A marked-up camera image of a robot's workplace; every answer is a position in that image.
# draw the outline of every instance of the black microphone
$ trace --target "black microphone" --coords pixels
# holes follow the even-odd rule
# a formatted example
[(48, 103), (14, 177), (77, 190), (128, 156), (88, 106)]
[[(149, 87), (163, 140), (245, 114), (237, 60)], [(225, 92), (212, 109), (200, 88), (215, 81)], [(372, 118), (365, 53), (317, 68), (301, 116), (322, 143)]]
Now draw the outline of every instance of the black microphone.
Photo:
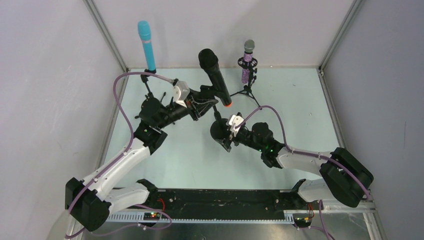
[(216, 96), (221, 99), (225, 107), (230, 107), (233, 103), (230, 94), (228, 93), (227, 86), (224, 82), (223, 75), (218, 65), (218, 57), (209, 48), (203, 49), (198, 55), (201, 69), (203, 69), (209, 76), (212, 86), (216, 91)]

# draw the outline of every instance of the white wall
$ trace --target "white wall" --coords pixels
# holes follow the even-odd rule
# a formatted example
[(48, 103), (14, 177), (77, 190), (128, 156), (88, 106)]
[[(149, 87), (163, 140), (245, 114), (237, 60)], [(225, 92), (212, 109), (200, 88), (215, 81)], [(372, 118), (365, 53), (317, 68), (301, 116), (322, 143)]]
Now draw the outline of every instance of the white wall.
[(422, 239), (424, 1), (368, 0), (324, 70), (389, 239)]
[(198, 67), (212, 49), (237, 66), (247, 39), (261, 66), (318, 66), (353, 0), (97, 0), (129, 67), (146, 67), (137, 23), (147, 20), (158, 67)]
[(66, 182), (99, 159), (120, 68), (83, 1), (3, 0), (0, 12), (0, 238), (42, 240)]

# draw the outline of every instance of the microphone stand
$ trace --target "microphone stand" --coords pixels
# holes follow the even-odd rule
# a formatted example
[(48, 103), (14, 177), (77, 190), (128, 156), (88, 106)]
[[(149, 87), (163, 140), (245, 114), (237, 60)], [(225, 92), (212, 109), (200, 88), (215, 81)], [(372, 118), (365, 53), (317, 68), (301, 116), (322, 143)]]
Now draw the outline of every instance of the microphone stand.
[(253, 99), (256, 102), (257, 106), (260, 107), (261, 105), (256, 100), (255, 95), (253, 95), (253, 93), (252, 93), (252, 85), (255, 83), (256, 77), (257, 77), (254, 74), (256, 74), (258, 72), (258, 69), (257, 68), (254, 69), (254, 67), (256, 67), (258, 65), (258, 61), (253, 57), (252, 57), (251, 61), (245, 61), (243, 59), (243, 57), (241, 57), (241, 58), (238, 59), (237, 63), (243, 69), (249, 70), (249, 81), (248, 81), (247, 85), (243, 86), (243, 90), (231, 94), (230, 97), (237, 95), (237, 94), (245, 95), (245, 96), (248, 96), (249, 98)]

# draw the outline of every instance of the red wire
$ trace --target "red wire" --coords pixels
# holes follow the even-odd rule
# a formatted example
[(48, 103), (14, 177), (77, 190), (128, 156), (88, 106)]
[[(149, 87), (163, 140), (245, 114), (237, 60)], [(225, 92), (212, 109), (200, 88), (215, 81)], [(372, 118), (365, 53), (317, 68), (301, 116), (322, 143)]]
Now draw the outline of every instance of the red wire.
[(159, 198), (157, 201), (158, 202), (162, 202), (162, 212), (165, 211), (165, 202), (164, 202), (164, 200), (162, 198)]
[(315, 212), (314, 212), (314, 209), (312, 208), (312, 204), (308, 204), (307, 205), (307, 208), (308, 208), (308, 210), (309, 210), (309, 214), (311, 214), (311, 211), (312, 211), (312, 216), (310, 217), (310, 218), (313, 218), (313, 217), (315, 217)]

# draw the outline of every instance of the cable clip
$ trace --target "cable clip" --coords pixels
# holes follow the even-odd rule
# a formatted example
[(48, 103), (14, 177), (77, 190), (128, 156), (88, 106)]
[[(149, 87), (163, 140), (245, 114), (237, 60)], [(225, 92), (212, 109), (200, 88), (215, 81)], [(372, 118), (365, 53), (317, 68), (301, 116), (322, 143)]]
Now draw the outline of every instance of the cable clip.
[(296, 150), (296, 148), (294, 148), (294, 147), (293, 147), (293, 148), (290, 148), (290, 147), (289, 147), (289, 145), (286, 145), (286, 147), (285, 147), (285, 148), (288, 150), (288, 152), (289, 152), (289, 153), (291, 153), (291, 154), (295, 154), (295, 150)]

